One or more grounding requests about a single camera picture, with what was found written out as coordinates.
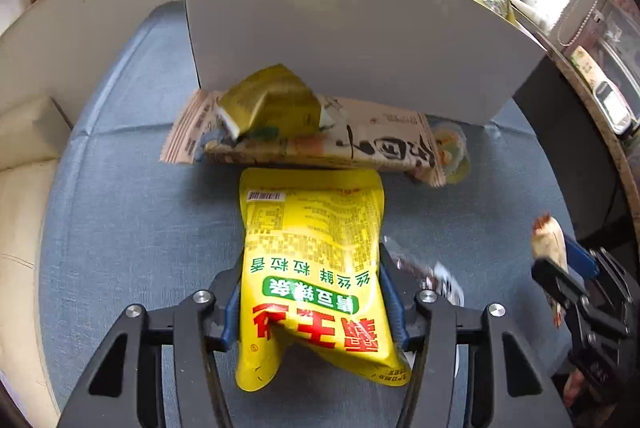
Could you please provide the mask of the large yellow snack pouch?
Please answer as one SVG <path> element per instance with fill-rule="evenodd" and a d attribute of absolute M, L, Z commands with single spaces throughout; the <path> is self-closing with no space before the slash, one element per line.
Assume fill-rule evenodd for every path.
<path fill-rule="evenodd" d="M 393 341 L 378 281 L 380 175 L 247 168 L 239 199 L 245 237 L 238 386 L 266 387 L 294 342 L 371 382 L 405 386 L 411 370 Z"/>

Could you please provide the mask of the beige brown-edged snack packet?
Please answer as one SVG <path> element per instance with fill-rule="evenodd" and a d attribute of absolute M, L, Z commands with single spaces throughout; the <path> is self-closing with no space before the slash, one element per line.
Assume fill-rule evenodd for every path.
<path fill-rule="evenodd" d="M 544 214 L 535 219 L 530 248 L 534 260 L 549 258 L 568 273 L 564 233 L 559 222 L 550 214 Z"/>

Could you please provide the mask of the small silver snack packet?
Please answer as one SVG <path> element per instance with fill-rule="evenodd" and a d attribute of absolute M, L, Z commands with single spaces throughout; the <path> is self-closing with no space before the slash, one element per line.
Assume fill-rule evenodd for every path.
<path fill-rule="evenodd" d="M 456 278 L 440 262 L 431 265 L 419 263 L 416 257 L 408 254 L 395 240 L 388 235 L 383 237 L 383 245 L 390 254 L 394 266 L 402 273 L 410 274 L 420 289 L 428 289 L 445 297 L 450 304 L 464 306 L 464 292 Z"/>

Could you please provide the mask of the striped cartoon snack bag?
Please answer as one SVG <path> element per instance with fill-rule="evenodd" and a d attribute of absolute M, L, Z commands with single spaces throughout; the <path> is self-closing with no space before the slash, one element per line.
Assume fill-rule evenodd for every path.
<path fill-rule="evenodd" d="M 188 100 L 160 151 L 160 162 L 166 164 L 193 164 L 201 150 L 206 133 L 220 128 L 216 103 L 221 92 L 198 89 Z"/>

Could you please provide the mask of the beige calligraphy snack bag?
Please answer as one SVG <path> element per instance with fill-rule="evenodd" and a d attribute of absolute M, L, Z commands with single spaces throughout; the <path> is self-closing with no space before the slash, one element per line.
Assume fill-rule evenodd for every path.
<path fill-rule="evenodd" d="M 424 114 L 347 98 L 322 97 L 329 127 L 309 137 L 232 141 L 220 121 L 201 136 L 195 159 L 216 164 L 372 168 L 446 185 L 442 157 Z"/>

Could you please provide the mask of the cream leather sofa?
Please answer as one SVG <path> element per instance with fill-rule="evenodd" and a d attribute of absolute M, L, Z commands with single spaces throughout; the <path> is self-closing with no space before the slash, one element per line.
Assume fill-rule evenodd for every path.
<path fill-rule="evenodd" d="M 38 306 L 44 217 L 70 125 L 47 96 L 1 114 L 1 385 L 21 419 L 60 417 L 44 363 Z"/>

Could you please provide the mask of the white storage box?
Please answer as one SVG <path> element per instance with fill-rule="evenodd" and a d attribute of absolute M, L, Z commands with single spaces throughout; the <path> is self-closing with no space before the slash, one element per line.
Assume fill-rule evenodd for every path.
<path fill-rule="evenodd" d="M 184 0 L 198 81 L 282 64 L 314 92 L 491 120 L 544 48 L 475 0 Z"/>

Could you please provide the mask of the olive yellow snack packet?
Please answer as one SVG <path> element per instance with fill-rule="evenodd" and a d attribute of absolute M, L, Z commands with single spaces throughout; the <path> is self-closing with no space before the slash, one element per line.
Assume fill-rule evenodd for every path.
<path fill-rule="evenodd" d="M 320 131 L 321 103 L 283 64 L 268 66 L 232 86 L 215 112 L 234 141 L 312 136 Z"/>

